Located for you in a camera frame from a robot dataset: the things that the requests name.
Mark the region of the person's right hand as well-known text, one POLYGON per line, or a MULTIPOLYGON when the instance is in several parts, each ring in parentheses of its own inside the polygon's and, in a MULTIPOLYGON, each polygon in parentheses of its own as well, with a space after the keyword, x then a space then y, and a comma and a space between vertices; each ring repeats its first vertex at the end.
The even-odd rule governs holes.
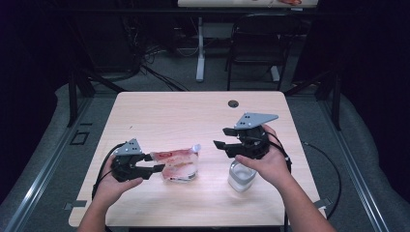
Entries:
POLYGON ((237 155, 235 160, 256 170, 265 181, 272 184, 280 193, 288 192, 294 186, 294 179, 287 168, 284 149, 272 128, 263 125, 263 129, 269 136, 269 152, 262 159, 250 159, 237 155))

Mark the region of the pink and white spouted pouch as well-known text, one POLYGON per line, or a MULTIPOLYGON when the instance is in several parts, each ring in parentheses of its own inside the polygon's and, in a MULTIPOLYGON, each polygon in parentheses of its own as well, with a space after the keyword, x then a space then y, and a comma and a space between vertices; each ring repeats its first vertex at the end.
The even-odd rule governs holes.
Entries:
POLYGON ((195 144, 188 149, 153 152, 150 156, 164 165, 161 174, 166 181, 187 183, 197 175, 200 150, 201 145, 195 144))

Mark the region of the black metal stand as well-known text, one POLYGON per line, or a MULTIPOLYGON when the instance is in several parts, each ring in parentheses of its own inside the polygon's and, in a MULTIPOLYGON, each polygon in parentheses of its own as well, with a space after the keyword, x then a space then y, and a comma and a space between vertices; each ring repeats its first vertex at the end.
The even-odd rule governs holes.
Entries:
POLYGON ((69 107, 70 107, 70 119, 68 128, 71 127, 78 117, 77 106, 77 91, 85 98, 93 98, 96 94, 96 90, 91 84, 91 81, 97 81, 108 89, 113 90, 116 93, 125 92, 125 89, 112 83, 111 81, 103 78, 96 72, 92 72, 87 69, 75 68, 69 75, 69 107))
POLYGON ((329 96, 332 100, 332 107, 331 107, 331 121, 335 128, 340 131, 340 123, 339 123, 339 110, 340 110, 340 99, 341 99, 341 78, 339 74, 335 71, 326 71, 318 76, 303 81, 301 84, 297 85, 296 87, 291 88, 284 92, 286 97, 293 96, 302 90, 306 89, 308 86, 312 85, 313 83, 319 83, 319 87, 316 90, 314 96, 319 101, 325 101, 329 96))

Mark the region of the person's left hand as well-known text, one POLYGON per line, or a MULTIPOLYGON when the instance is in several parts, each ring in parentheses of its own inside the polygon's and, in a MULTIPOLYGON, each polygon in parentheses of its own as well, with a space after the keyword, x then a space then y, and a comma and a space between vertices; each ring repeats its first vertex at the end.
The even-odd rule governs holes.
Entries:
POLYGON ((142 178, 137 178, 123 183, 118 182, 112 176, 111 172, 111 164, 114 159, 114 156, 110 156, 102 170, 102 176, 91 204, 93 208, 107 210, 121 197, 124 192, 137 187, 143 182, 142 178))

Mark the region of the grey tape strip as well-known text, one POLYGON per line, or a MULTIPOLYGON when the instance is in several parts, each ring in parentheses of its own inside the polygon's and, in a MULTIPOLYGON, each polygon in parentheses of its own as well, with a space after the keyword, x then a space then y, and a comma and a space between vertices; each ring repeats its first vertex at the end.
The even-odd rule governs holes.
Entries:
POLYGON ((314 202, 314 206, 317 209, 322 209, 322 210, 327 209, 332 204, 333 204, 333 201, 330 200, 329 198, 323 198, 323 199, 320 199, 320 200, 314 202))
POLYGON ((83 207, 86 206, 86 204, 87 204, 87 201, 86 201, 86 200, 75 200, 75 201, 73 201, 73 202, 67 202, 67 203, 64 205, 63 209, 64 209, 65 211, 70 211, 70 210, 72 210, 73 208, 83 208, 83 207))

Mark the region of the black floor socket frame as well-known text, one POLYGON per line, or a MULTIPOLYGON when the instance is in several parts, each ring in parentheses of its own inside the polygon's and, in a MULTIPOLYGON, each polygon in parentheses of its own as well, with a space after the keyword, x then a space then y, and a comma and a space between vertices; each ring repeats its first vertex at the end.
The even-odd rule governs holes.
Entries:
POLYGON ((71 145, 84 145, 89 137, 89 131, 79 131, 77 130, 70 142, 71 145))

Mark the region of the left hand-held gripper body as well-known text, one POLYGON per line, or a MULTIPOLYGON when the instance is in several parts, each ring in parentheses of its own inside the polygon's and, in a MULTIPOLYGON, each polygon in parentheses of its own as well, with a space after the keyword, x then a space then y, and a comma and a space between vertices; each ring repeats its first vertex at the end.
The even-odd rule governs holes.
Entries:
POLYGON ((135 138, 126 141, 117 148, 113 155, 115 159, 111 164, 113 177, 118 182, 126 182, 136 178, 148 180, 152 175, 152 168, 137 166, 136 164, 144 160, 144 154, 135 138))

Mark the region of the black folding chair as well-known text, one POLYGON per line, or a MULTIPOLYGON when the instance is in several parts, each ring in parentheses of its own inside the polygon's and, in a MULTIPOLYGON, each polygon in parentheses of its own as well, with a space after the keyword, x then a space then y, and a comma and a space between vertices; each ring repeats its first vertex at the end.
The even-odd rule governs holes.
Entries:
POLYGON ((279 67, 280 89, 291 45, 302 21, 290 14, 246 14, 232 26, 230 47, 225 63, 230 89, 232 66, 264 66, 268 72, 279 67))

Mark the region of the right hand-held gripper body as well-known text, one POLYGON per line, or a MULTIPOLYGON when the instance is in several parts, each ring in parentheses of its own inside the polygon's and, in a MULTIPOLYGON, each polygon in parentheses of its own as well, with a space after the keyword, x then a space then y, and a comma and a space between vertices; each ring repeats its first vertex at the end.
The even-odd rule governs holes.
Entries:
POLYGON ((240 140, 237 144, 226 144, 225 153, 229 158, 242 155, 259 160, 269 151, 269 138, 263 125, 278 118, 277 114, 246 112, 234 125, 240 140))

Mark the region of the metal floor rail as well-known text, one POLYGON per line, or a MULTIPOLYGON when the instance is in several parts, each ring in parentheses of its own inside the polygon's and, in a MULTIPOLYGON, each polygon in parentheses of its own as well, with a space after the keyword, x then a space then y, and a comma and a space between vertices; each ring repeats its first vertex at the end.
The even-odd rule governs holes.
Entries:
POLYGON ((93 99, 79 104, 68 128, 68 104, 59 101, 33 156, 6 201, 0 205, 0 232, 73 232, 67 202, 77 200, 95 151, 99 121, 91 116, 93 99), (76 131, 89 131, 84 145, 71 145, 76 131))
POLYGON ((344 162, 345 169, 347 170, 350 180, 355 187, 355 190, 362 202, 363 208, 366 211, 366 215, 373 227, 374 232, 390 232, 390 229, 384 220, 379 207, 377 206, 373 194, 371 193, 362 172, 356 163, 351 149, 349 148, 344 134, 341 130, 338 130, 333 123, 331 116, 331 108, 325 101, 318 102, 328 126, 331 128, 333 136, 336 138, 337 145, 341 150, 341 157, 344 162))

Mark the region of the light table with white legs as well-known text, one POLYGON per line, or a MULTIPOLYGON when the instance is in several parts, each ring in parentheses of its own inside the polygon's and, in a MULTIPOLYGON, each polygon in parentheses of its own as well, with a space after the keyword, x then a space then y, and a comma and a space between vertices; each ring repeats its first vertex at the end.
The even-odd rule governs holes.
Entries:
MULTIPOLYGON (((231 9, 244 9, 244 8, 285 8, 295 11, 302 11, 301 9, 313 9, 316 8, 319 0, 302 0, 302 4, 297 6, 291 6, 280 3, 278 0, 178 0, 178 7, 183 8, 231 8, 231 9)), ((204 53, 204 34, 203 34, 203 21, 202 17, 198 19, 198 63, 196 80, 202 82, 204 80, 204 68, 205 68, 205 53, 204 53)))

